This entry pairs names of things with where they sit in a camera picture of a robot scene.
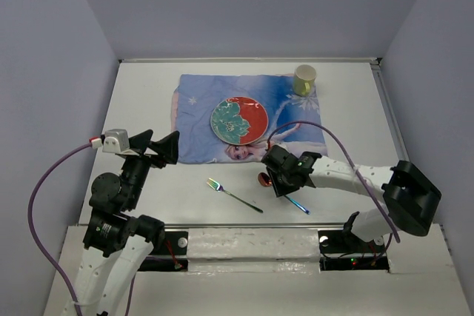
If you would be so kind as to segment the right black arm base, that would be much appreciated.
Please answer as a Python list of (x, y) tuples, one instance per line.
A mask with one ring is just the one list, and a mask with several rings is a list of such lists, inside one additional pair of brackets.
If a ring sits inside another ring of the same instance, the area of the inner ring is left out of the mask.
[(341, 230), (323, 230), (318, 233), (320, 270), (329, 271), (362, 271), (389, 270), (387, 250), (390, 245), (383, 238), (364, 242), (350, 238)]

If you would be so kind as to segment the pale yellow mug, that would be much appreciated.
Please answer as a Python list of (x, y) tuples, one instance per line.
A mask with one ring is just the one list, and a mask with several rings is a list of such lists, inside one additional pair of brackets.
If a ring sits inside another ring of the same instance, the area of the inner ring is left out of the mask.
[(309, 64), (297, 66), (293, 74), (293, 92), (296, 95), (308, 96), (316, 80), (316, 69)]

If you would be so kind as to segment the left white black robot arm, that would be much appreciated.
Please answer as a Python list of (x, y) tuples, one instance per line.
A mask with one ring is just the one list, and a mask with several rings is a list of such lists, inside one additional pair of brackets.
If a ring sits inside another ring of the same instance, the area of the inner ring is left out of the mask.
[(81, 263), (63, 315), (114, 315), (142, 262), (163, 247), (162, 221), (128, 214), (138, 204), (150, 169), (178, 160), (177, 131), (159, 141), (152, 136), (152, 130), (129, 136), (113, 129), (90, 139), (93, 149), (117, 155), (124, 163), (119, 173), (102, 173), (92, 182)]

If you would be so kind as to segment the iridescent spoon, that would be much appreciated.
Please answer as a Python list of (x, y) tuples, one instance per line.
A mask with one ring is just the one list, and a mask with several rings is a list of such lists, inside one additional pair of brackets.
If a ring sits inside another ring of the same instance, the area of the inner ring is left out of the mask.
[[(262, 186), (265, 186), (265, 187), (269, 187), (269, 186), (272, 186), (273, 185), (273, 182), (271, 181), (270, 179), (270, 176), (267, 174), (267, 173), (264, 173), (264, 172), (260, 172), (258, 174), (258, 182), (262, 185)], [(309, 215), (310, 214), (310, 210), (308, 210), (306, 207), (304, 207), (303, 205), (301, 205), (298, 201), (295, 201), (294, 199), (292, 199), (291, 197), (287, 196), (287, 195), (284, 195), (284, 198), (286, 200), (288, 200), (291, 204), (293, 204), (294, 206), (296, 206), (297, 208), (299, 208), (303, 213), (305, 213), (306, 215)]]

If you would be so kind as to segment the blue princess print placemat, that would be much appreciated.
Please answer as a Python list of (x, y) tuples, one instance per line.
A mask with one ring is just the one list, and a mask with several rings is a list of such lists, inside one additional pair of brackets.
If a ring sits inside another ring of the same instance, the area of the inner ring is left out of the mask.
[[(253, 98), (267, 111), (269, 125), (257, 142), (226, 144), (210, 126), (215, 107), (236, 96)], [(180, 132), (178, 160), (183, 164), (258, 162), (273, 145), (296, 156), (304, 151), (326, 154), (320, 123), (316, 92), (296, 95), (290, 75), (184, 74), (173, 93), (171, 127)]]

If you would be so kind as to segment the teal and red plate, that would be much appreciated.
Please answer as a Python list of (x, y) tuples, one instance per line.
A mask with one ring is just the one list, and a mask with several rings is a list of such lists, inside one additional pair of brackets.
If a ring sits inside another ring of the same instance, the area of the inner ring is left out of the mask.
[(210, 116), (210, 126), (216, 136), (234, 146), (257, 142), (267, 131), (267, 111), (253, 98), (236, 96), (219, 103)]

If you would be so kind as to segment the iridescent fork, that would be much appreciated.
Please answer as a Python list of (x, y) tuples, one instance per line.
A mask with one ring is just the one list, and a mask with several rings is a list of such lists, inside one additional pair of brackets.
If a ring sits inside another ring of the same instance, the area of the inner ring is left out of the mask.
[(256, 205), (254, 204), (251, 204), (243, 199), (241, 199), (240, 197), (234, 195), (233, 193), (229, 192), (228, 190), (226, 190), (219, 182), (215, 181), (214, 179), (212, 178), (208, 178), (207, 179), (207, 185), (212, 188), (213, 190), (217, 191), (217, 192), (223, 192), (224, 194), (227, 194), (229, 195), (231, 198), (234, 198), (235, 200), (237, 200), (238, 202), (244, 204), (245, 206), (251, 208), (252, 210), (258, 212), (258, 213), (261, 213), (263, 214), (264, 211), (260, 208), (258, 208)]

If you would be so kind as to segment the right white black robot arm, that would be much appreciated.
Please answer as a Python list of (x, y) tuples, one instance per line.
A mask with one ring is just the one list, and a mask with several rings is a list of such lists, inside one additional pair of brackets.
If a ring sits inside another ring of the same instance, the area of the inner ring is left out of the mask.
[(370, 167), (333, 160), (316, 152), (303, 152), (296, 157), (273, 146), (261, 162), (278, 197), (306, 186), (369, 197), (375, 209), (354, 212), (341, 232), (342, 245), (350, 251), (387, 234), (427, 236), (441, 200), (440, 190), (409, 161), (399, 161), (394, 167)]

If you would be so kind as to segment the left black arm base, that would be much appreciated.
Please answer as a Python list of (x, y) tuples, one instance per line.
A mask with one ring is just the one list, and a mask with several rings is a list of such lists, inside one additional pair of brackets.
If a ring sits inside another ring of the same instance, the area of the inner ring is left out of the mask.
[(154, 247), (139, 267), (140, 272), (186, 272), (188, 229), (166, 229), (163, 242)]

